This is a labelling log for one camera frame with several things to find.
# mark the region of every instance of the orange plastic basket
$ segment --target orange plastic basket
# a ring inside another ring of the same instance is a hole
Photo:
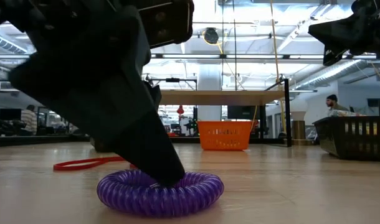
[[[250,141],[252,121],[198,121],[204,150],[245,150]]]

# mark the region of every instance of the wooden table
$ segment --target wooden table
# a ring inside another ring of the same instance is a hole
[[[127,162],[53,172],[58,162],[112,156],[89,143],[0,147],[0,224],[380,224],[380,162],[341,161],[316,146],[176,149],[187,171],[218,175],[225,192],[201,213],[154,220],[115,212],[96,195],[98,181]]]
[[[161,90],[161,105],[264,105],[284,97],[284,91]]]

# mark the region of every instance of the black robotic arm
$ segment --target black robotic arm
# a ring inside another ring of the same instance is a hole
[[[37,52],[12,86],[149,174],[173,185],[184,169],[159,120],[161,93],[141,81],[150,49],[192,36],[191,0],[0,0],[0,23]]]
[[[309,34],[325,45],[324,65],[340,61],[347,51],[380,58],[380,0],[357,0],[352,11],[346,19],[309,27]]]

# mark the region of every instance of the shelf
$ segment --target shelf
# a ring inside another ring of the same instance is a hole
[[[161,105],[264,105],[284,97],[284,91],[161,90]]]

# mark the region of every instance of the man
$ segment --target man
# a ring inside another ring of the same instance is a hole
[[[26,110],[21,111],[21,121],[26,124],[26,131],[31,132],[33,135],[36,134],[38,125],[34,105],[28,105]]]
[[[346,107],[338,104],[338,99],[335,94],[327,96],[326,105],[330,108],[330,110],[349,111]]]

